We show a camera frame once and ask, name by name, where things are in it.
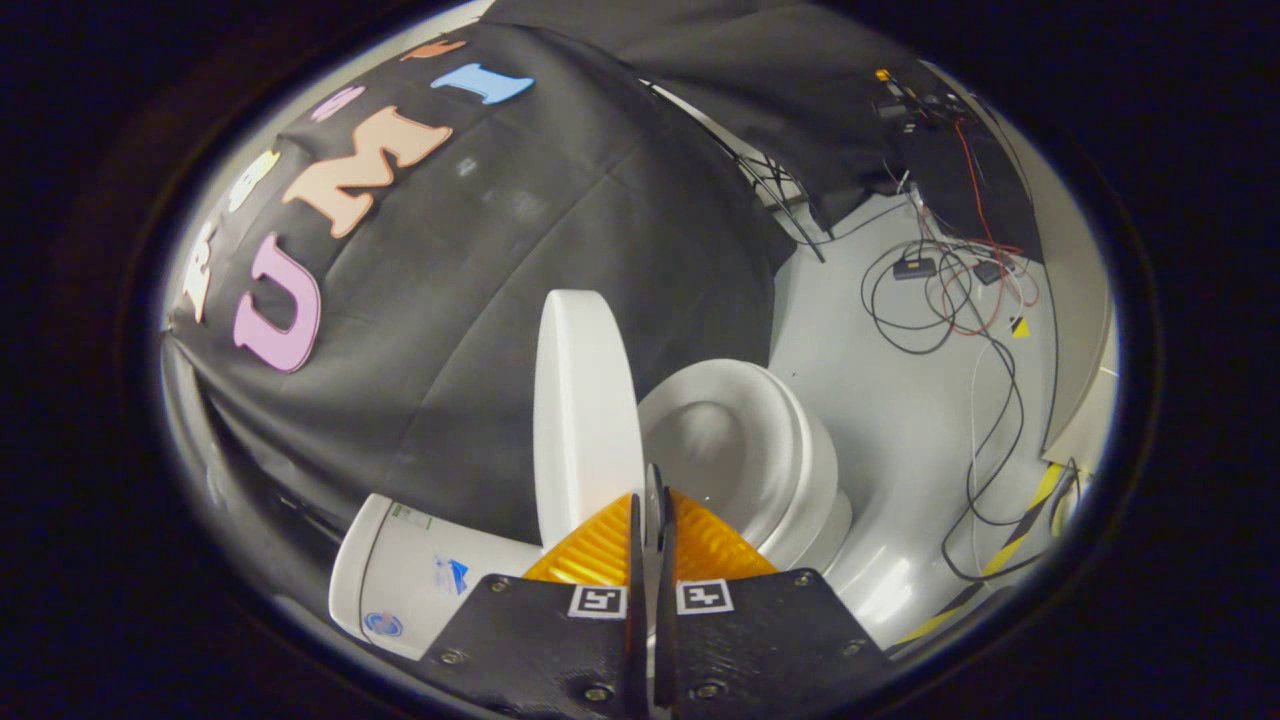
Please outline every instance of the screw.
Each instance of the screw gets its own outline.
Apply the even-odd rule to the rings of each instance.
[[[721,687],[717,683],[703,683],[694,688],[694,697],[698,700],[712,700],[721,693]]]
[[[590,688],[586,688],[586,692],[582,693],[582,697],[585,697],[586,700],[589,700],[591,702],[604,702],[604,701],[609,700],[611,697],[613,697],[613,693],[609,691],[609,688],[602,688],[600,685],[593,685]]]

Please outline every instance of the letter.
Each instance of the letter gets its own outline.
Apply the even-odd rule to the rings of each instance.
[[[435,78],[431,87],[442,87],[445,85],[461,87],[462,90],[470,90],[471,92],[479,94],[484,97],[485,105],[497,105],[498,102],[509,100],[527,90],[529,86],[534,85],[534,78],[513,78],[500,76],[495,72],[481,68],[480,63],[471,63]]]
[[[182,281],[182,293],[191,299],[196,322],[202,323],[205,318],[205,296],[209,293],[209,241],[214,237],[214,223],[206,222],[200,227],[200,234],[191,249],[191,260],[187,263],[187,274]]]
[[[314,163],[284,191],[282,202],[303,200],[333,222],[333,237],[349,233],[374,205],[374,196],[365,192],[348,195],[343,187],[387,187],[392,174],[383,151],[396,156],[396,164],[407,168],[440,146],[453,128],[433,128],[415,123],[387,106],[356,126],[352,141],[356,154],[347,158]]]
[[[248,168],[241,173],[241,177],[232,186],[230,192],[227,195],[227,209],[234,213],[239,210],[239,206],[244,204],[248,199],[248,193],[253,192],[257,183],[266,177],[266,173],[271,172],[275,167],[275,161],[280,159],[279,152],[273,152],[270,150],[264,151],[259,155]]]
[[[289,291],[297,305],[293,324],[282,332],[253,310],[253,296],[246,292],[236,309],[232,338],[236,347],[248,347],[268,365],[292,373],[307,361],[320,328],[320,287],[311,273],[285,255],[275,241],[274,232],[262,238],[251,273],[253,279],[266,275]]]
[[[429,42],[426,45],[420,45],[410,51],[408,55],[401,58],[401,63],[412,58],[435,58],[438,55],[444,55],[452,50],[457,50],[466,45],[466,40],[460,40],[457,42],[449,42],[448,40],[438,40],[435,42]]]

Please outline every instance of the hazard tape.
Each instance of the hazard tape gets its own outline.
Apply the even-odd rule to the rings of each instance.
[[[1009,562],[1009,559],[1012,557],[1015,552],[1018,552],[1018,548],[1023,544],[1023,541],[1027,539],[1027,534],[1032,532],[1032,527],[1036,524],[1036,520],[1044,510],[1044,506],[1048,502],[1050,496],[1053,495],[1053,488],[1056,488],[1059,480],[1061,480],[1064,470],[1065,468],[1062,465],[1059,465],[1056,462],[1050,462],[1048,468],[1044,470],[1044,477],[1041,478],[1039,487],[1036,488],[1036,496],[1032,497],[1030,507],[1028,507],[1027,512],[1023,514],[1023,518],[1021,520],[1018,521],[1018,527],[1014,528],[1014,532],[1009,533],[1009,539],[1005,541],[1004,547],[1001,547],[1000,551],[997,551],[996,555],[989,561],[987,561],[987,565],[983,566],[982,569],[983,575],[989,575],[992,573],[1000,571],[1000,569]],[[946,623],[947,619],[950,619],[961,607],[964,607],[970,600],[973,600],[973,596],[978,594],[978,591],[982,589],[984,584],[987,583],[986,582],[970,583],[968,587],[960,591],[959,594],[951,598],[951,602],[946,603],[946,606],[943,606],[942,610],[940,610],[933,618],[929,618],[919,628],[911,630],[902,639],[897,641],[896,643],[886,648],[884,655],[893,655],[904,650],[906,646],[914,643],[915,641],[936,630],[940,625]]]

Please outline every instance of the black tarp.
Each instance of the black tarp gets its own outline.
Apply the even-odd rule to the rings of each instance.
[[[531,410],[547,292],[608,300],[643,397],[704,359],[767,363],[773,274],[795,245],[703,129],[614,58],[525,27],[448,37],[466,45],[392,59],[347,83],[365,90],[330,118],[308,111],[274,138],[280,158],[243,206],[219,205],[202,323],[183,301],[169,338],[234,442],[337,528],[378,492],[538,542]],[[430,87],[468,63],[535,85],[495,105]],[[352,191],[374,196],[355,231],[334,238],[314,208],[282,202],[305,168],[352,155],[353,127],[392,105],[453,133],[390,186]],[[291,374],[232,340],[246,292],[276,327],[293,320],[291,296],[250,277],[271,232],[323,297],[315,346]]]
[[[931,74],[901,45],[797,0],[497,0],[481,23],[543,28],[598,47],[791,172],[829,229],[886,179],[892,96]]]

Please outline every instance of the cable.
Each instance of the cable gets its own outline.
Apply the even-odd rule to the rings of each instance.
[[[1057,533],[1053,532],[1053,524],[1057,521],[1059,505],[1061,505],[1062,498],[1066,497],[1068,491],[1071,489],[1073,487],[1075,488],[1075,509],[1073,510],[1073,512],[1080,509],[1080,468],[1076,466],[1075,457],[1066,459],[1066,469],[1071,473],[1071,479],[1062,487],[1060,492],[1055,495],[1053,505],[1050,507],[1048,511],[1048,525],[1050,525],[1050,532],[1053,533],[1053,537],[1057,537]]]
[[[982,229],[987,232],[987,242],[995,246],[996,238],[991,234],[991,225],[987,224],[987,214],[982,209],[982,192],[978,191],[978,178],[973,174],[973,155],[969,152],[969,141],[964,138],[964,132],[960,131],[960,120],[956,120],[955,128],[956,135],[960,136],[960,145],[964,146],[964,160],[969,167],[969,179],[973,181],[973,197],[978,202],[978,218],[982,219]]]
[[[744,170],[746,170],[748,174],[750,174],[756,182],[759,182],[760,187],[764,188],[764,191],[769,195],[769,197],[772,197],[773,201],[778,204],[778,209],[782,210],[783,213],[786,213],[787,218],[791,219],[791,223],[800,232],[800,236],[804,237],[805,243],[808,243],[809,247],[813,249],[813,254],[818,256],[818,261],[820,261],[820,263],[826,263],[827,261],[827,259],[822,256],[822,251],[818,250],[818,243],[815,243],[813,241],[813,238],[809,237],[809,233],[805,232],[804,225],[801,225],[800,220],[797,220],[796,217],[791,214],[791,210],[787,208],[786,202],[783,202],[782,197],[774,195],[773,191],[769,190],[768,183],[765,183],[764,179],[760,178],[759,173],[756,173],[754,169],[751,169],[751,164],[750,163],[748,163],[746,160],[744,160],[742,156],[736,150],[733,150],[732,147],[730,147],[728,143],[724,142],[723,140],[721,140],[721,137],[718,135],[716,135],[714,132],[712,132],[712,129],[709,127],[707,127],[703,123],[700,123],[696,119],[694,119],[692,115],[690,115],[689,113],[686,113],[684,108],[681,108],[680,105],[677,105],[673,100],[671,100],[669,97],[667,97],[662,92],[658,92],[657,87],[653,83],[646,83],[646,85],[649,87],[649,94],[650,95],[653,95],[654,97],[660,99],[663,102],[666,102],[667,105],[669,105],[671,108],[678,110],[681,114],[684,114],[686,118],[689,118],[695,126],[698,126],[699,128],[701,128],[701,131],[705,132],[708,137],[710,137],[713,141],[716,141],[716,145],[719,145],[721,150],[723,150],[726,154],[728,154],[728,156],[732,158],[733,161],[737,163],[737,165],[740,168],[742,168]],[[751,184],[751,190],[753,191],[754,191],[754,188],[755,188],[755,183]],[[800,187],[800,192],[801,193],[804,192],[803,187]]]
[[[842,232],[842,233],[840,233],[840,234],[837,234],[837,236],[832,236],[832,234],[831,234],[831,231],[827,231],[827,234],[828,234],[828,237],[829,237],[831,240],[822,240],[822,241],[818,241],[818,242],[815,242],[814,245],[831,245],[832,242],[836,242],[837,240],[842,240],[842,238],[846,238],[846,237],[849,237],[849,236],[854,234],[855,232],[858,232],[858,231],[860,231],[860,229],[865,228],[867,225],[869,225],[869,224],[874,223],[876,220],[878,220],[878,219],[883,218],[884,215],[888,215],[888,214],[890,214],[890,213],[892,213],[893,210],[897,210],[899,208],[902,208],[902,206],[908,205],[908,202],[899,202],[897,205],[893,205],[892,208],[890,208],[890,209],[887,209],[887,210],[882,210],[882,211],[879,211],[879,213],[877,213],[877,214],[872,215],[870,218],[867,218],[867,219],[865,219],[865,220],[863,220],[861,223],[858,223],[858,224],[856,224],[856,225],[854,225],[852,228],[850,228],[850,229],[847,229],[847,231],[845,231],[845,232]]]
[[[942,316],[942,315],[940,315],[938,320],[936,320],[933,323],[924,324],[924,325],[905,325],[905,324],[901,324],[901,323],[895,323],[895,322],[886,320],[886,319],[881,318],[879,314],[876,311],[876,295],[879,291],[881,282],[883,282],[884,277],[890,273],[890,270],[893,269],[892,265],[887,265],[883,270],[881,270],[879,275],[876,278],[876,283],[872,286],[870,302],[869,304],[868,304],[868,297],[867,297],[867,278],[870,277],[870,274],[876,269],[876,266],[879,265],[881,263],[883,263],[884,259],[888,258],[890,255],[892,255],[893,252],[896,252],[899,250],[909,250],[914,245],[915,245],[915,241],[901,242],[899,245],[895,245],[895,246],[890,247],[888,250],[886,250],[884,252],[882,252],[879,258],[877,258],[874,261],[872,261],[872,264],[867,266],[867,272],[863,273],[863,278],[861,278],[861,281],[859,283],[859,299],[861,300],[863,310],[865,310],[867,314],[870,315],[872,320],[876,323],[876,331],[881,334],[881,337],[884,338],[886,342],[888,342],[890,345],[892,345],[897,350],[901,350],[902,352],[906,352],[909,355],[928,355],[928,354],[934,352],[938,348],[941,348],[946,343],[947,338],[951,337],[951,329],[955,327],[955,315],[951,315],[951,316]],[[952,259],[956,259],[955,254],[951,252],[946,247],[934,247],[933,250],[941,251],[943,260],[948,260],[950,261]],[[969,300],[968,293],[972,290],[972,281],[970,281],[969,286],[965,286],[964,283],[961,283],[961,288],[965,291],[965,301],[968,301]],[[959,307],[963,307],[964,305],[965,305],[965,302],[957,304],[956,313],[959,313]],[[925,347],[925,348],[906,347],[906,346],[899,343],[897,341],[895,341],[893,338],[891,338],[888,336],[888,333],[884,332],[886,327],[888,327],[888,328],[896,328],[896,329],[901,329],[901,331],[925,331],[925,329],[936,328],[936,327],[942,325],[942,324],[947,325],[947,328],[943,332],[943,334],[938,338],[938,341],[934,345],[932,345],[929,347]]]

